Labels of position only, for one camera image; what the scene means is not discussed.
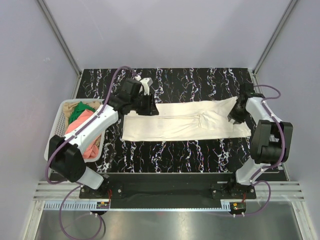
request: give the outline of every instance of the white cloth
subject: white cloth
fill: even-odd
[[[124,117],[122,139],[126,141],[191,141],[249,137],[247,124],[232,124],[228,114],[237,97],[221,101],[156,104],[158,116]]]

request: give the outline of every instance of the clothing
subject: clothing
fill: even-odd
[[[191,141],[249,137],[247,124],[232,124],[228,114],[237,97],[221,101],[156,104],[158,116],[140,116],[131,111],[124,117],[125,141]]]
[[[88,118],[90,118],[94,114],[93,111],[90,111],[88,109],[85,109],[83,113],[80,114],[80,116],[73,121],[67,128],[66,134],[72,132],[77,127],[79,127],[82,123],[84,123]],[[92,143],[89,144],[89,146],[86,148],[85,152],[83,153],[84,159],[94,159],[99,154],[99,148],[97,145],[95,145],[95,142],[98,138],[101,138],[101,136],[98,136]]]
[[[68,129],[69,118],[79,103],[80,102],[78,101],[78,102],[73,102],[73,103],[66,102],[65,104],[63,104],[62,111],[63,111],[64,118],[65,118],[65,121],[64,121],[65,129]],[[96,111],[96,110],[98,110],[98,108],[100,107],[100,105],[102,103],[99,101],[92,101],[92,102],[86,102],[85,104],[88,105],[89,107],[93,108],[94,111]],[[100,142],[101,142],[101,137],[98,137],[94,144],[99,148]]]
[[[69,117],[69,124],[74,122],[83,112],[84,110],[90,110],[91,112],[95,112],[96,110],[92,107],[90,107],[87,104],[84,104],[82,101],[78,103],[78,105],[74,108],[72,114]]]

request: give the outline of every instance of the metal floor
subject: metal floor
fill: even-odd
[[[248,212],[261,206],[248,202]],[[99,221],[83,211],[64,211],[63,224],[75,238],[93,236]],[[302,240],[293,208],[288,202],[270,202],[260,214],[250,217],[225,217],[226,212],[121,212],[103,215],[106,233],[97,240]],[[36,240],[68,239],[61,232],[58,211],[42,213]]]

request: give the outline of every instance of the green cloth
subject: green cloth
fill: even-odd
[[[69,118],[69,124],[77,120],[77,118],[86,110],[90,110],[92,112],[95,112],[96,110],[87,104],[84,104],[82,101],[78,103],[78,105],[74,108],[73,113],[71,114]]]

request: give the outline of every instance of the pile of clothes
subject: pile of clothes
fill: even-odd
[[[68,134],[79,127],[83,122],[90,118],[100,107],[101,102],[93,101],[84,104],[82,101],[65,103],[62,111],[65,116],[65,134]],[[94,159],[99,154],[101,135],[98,136],[85,150],[82,155],[84,159]]]

